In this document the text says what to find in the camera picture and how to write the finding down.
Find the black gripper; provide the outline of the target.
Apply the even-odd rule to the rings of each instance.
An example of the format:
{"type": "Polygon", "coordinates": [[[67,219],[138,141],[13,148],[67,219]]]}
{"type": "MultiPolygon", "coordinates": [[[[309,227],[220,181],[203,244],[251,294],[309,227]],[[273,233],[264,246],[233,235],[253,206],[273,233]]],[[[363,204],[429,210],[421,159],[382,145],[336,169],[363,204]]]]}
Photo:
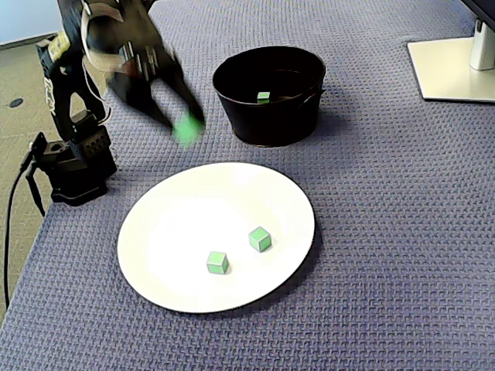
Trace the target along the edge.
{"type": "Polygon", "coordinates": [[[154,4],[109,2],[113,19],[108,30],[108,51],[119,55],[109,86],[124,104],[171,131],[172,122],[162,113],[151,91],[151,84],[161,80],[183,100],[194,118],[205,124],[203,109],[184,80],[176,54],[166,47],[149,14],[154,4]]]}

